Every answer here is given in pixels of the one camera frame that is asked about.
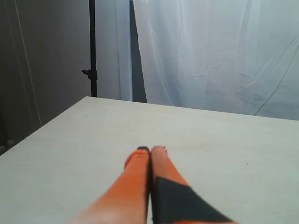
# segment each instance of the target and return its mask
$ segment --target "white curtain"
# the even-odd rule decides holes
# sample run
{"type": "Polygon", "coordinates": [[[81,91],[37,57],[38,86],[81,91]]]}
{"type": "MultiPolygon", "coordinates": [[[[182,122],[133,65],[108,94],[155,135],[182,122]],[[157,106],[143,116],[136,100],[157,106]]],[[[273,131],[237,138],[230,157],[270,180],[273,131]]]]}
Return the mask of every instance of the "white curtain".
{"type": "Polygon", "coordinates": [[[298,0],[134,0],[147,101],[299,119],[298,0]]]}

